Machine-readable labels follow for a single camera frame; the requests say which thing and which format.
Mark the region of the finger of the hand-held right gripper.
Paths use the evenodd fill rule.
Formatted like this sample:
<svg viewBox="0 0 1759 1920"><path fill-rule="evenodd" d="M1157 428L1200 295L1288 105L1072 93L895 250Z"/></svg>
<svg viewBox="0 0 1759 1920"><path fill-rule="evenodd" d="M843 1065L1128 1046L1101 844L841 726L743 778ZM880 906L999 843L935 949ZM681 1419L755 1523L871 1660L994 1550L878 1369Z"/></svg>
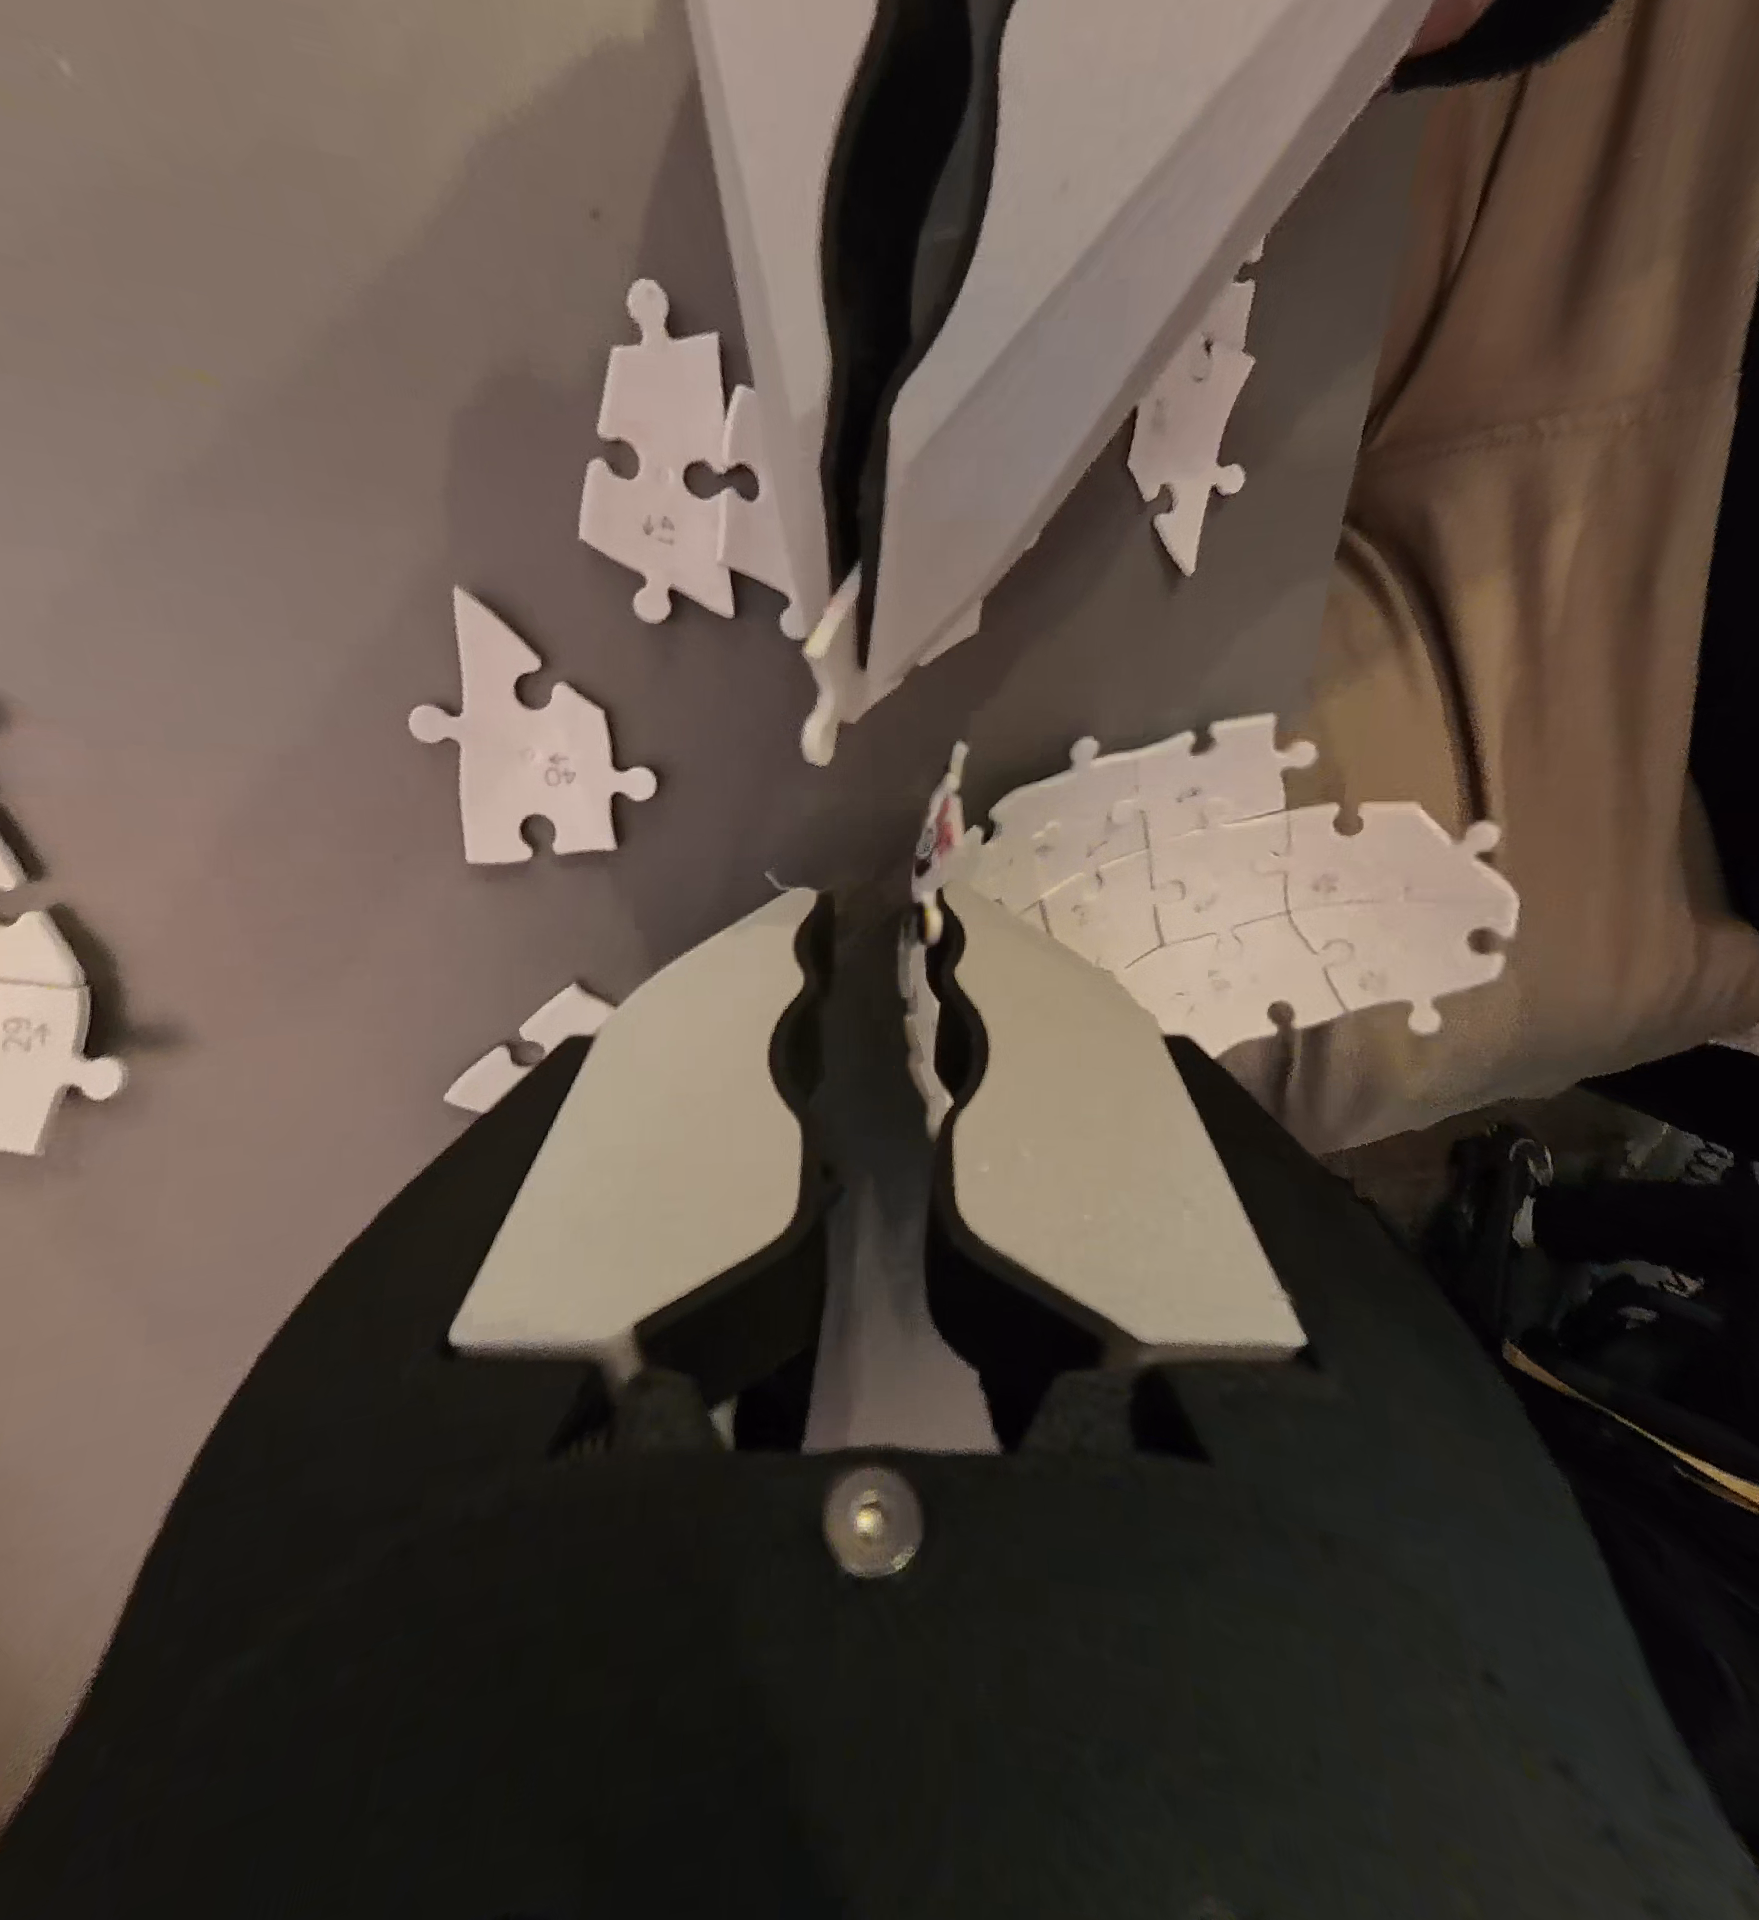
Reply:
<svg viewBox="0 0 1759 1920"><path fill-rule="evenodd" d="M854 568L865 664L916 664L916 278L940 187L940 3L688 3L765 455L803 612Z"/></svg>
<svg viewBox="0 0 1759 1920"><path fill-rule="evenodd" d="M991 9L970 256L886 401L862 664L904 677L1007 576L1413 49L1431 3Z"/></svg>

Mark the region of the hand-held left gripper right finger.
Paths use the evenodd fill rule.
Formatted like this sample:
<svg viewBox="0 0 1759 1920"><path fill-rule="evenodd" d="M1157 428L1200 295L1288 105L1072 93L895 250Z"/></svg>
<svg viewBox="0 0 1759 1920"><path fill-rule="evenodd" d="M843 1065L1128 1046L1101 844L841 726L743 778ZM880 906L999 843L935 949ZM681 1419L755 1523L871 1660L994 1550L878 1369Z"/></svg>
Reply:
<svg viewBox="0 0 1759 1920"><path fill-rule="evenodd" d="M961 1232L1111 1350L1297 1356L1302 1321L1154 1017L986 893L940 902Z"/></svg>

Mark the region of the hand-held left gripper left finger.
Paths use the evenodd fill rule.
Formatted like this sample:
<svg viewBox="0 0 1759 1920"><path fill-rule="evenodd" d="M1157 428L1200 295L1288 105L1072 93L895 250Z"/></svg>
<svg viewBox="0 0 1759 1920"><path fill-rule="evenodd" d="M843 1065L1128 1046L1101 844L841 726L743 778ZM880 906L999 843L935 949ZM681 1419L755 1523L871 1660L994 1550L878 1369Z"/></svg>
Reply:
<svg viewBox="0 0 1759 1920"><path fill-rule="evenodd" d="M791 888L590 1038L450 1323L467 1358L776 1376L817 1354L834 902Z"/></svg>

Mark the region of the curved assembled puzzle ball section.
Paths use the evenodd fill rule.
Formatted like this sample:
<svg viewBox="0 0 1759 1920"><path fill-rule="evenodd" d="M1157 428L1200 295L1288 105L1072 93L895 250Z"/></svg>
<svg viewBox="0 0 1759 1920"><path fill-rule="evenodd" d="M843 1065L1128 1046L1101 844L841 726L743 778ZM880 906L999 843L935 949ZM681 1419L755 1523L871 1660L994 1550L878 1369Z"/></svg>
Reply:
<svg viewBox="0 0 1759 1920"><path fill-rule="evenodd" d="M931 955L943 896L963 885L1114 974L1163 1032L1220 1055L1376 1005L1430 1037L1442 1002L1492 981L1519 925L1495 865L1499 827L1459 833L1413 802L1291 806L1318 763L1271 714L1106 752L1084 736L1059 773L965 824L965 746L949 758L914 849L899 946L908 1066L928 1126L952 1108L935 1065Z"/></svg>

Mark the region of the pointed white puzzle piece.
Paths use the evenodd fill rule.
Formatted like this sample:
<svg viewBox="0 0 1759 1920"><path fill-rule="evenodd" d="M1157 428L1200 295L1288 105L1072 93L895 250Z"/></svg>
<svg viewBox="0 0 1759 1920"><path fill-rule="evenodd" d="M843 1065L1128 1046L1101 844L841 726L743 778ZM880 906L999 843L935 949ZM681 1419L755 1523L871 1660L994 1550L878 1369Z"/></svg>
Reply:
<svg viewBox="0 0 1759 1920"><path fill-rule="evenodd" d="M531 860L529 820L555 831L555 852L614 851L614 804L646 804L658 775L622 766L605 711L567 683L531 706L519 685L540 667L535 649L479 597L452 590L459 709L419 704L411 739L459 752L459 847L471 865Z"/></svg>
<svg viewBox="0 0 1759 1920"><path fill-rule="evenodd" d="M1206 515L1214 497L1232 497L1247 469L1223 459L1223 441L1254 356L1249 348L1254 280L1232 281L1141 399L1128 468L1151 526L1182 576L1198 567Z"/></svg>

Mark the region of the black bag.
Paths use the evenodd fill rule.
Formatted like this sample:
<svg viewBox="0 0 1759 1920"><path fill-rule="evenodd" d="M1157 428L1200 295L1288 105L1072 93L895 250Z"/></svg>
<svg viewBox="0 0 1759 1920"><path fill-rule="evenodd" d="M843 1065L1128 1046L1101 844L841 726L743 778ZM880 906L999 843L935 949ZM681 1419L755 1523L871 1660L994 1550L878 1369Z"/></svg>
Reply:
<svg viewBox="0 0 1759 1920"><path fill-rule="evenodd" d="M1601 1078L1667 1136L1450 1151L1428 1259L1571 1483L1661 1696L1759 1864L1759 1028Z"/></svg>

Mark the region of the person's beige trousers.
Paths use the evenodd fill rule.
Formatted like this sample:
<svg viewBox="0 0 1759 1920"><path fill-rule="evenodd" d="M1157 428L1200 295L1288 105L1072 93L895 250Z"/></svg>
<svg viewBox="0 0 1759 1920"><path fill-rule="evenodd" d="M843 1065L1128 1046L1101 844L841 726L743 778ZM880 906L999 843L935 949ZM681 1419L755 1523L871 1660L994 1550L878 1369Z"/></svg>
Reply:
<svg viewBox="0 0 1759 1920"><path fill-rule="evenodd" d="M1376 1008L1249 1088L1328 1153L1759 1023L1688 771L1759 288L1759 3L1573 3L1442 83L1302 730L1318 790L1501 827L1505 967L1433 1037Z"/></svg>

